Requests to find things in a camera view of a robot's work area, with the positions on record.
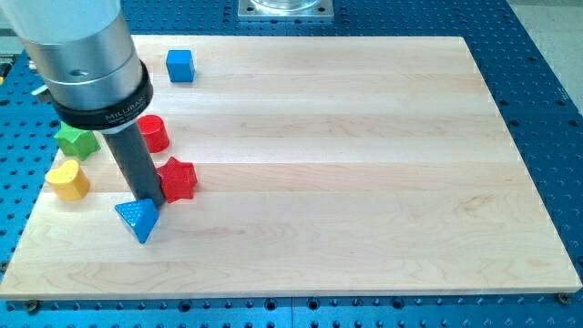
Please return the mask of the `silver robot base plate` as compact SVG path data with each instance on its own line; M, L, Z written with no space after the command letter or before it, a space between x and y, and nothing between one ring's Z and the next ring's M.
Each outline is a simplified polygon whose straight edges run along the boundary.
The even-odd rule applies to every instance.
M240 21L331 21L333 0L239 0Z

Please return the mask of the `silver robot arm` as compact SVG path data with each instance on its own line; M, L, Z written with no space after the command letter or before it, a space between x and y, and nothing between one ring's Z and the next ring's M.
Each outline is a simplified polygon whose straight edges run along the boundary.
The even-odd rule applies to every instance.
M118 0L1 0L1 9L69 126L117 133L153 86Z

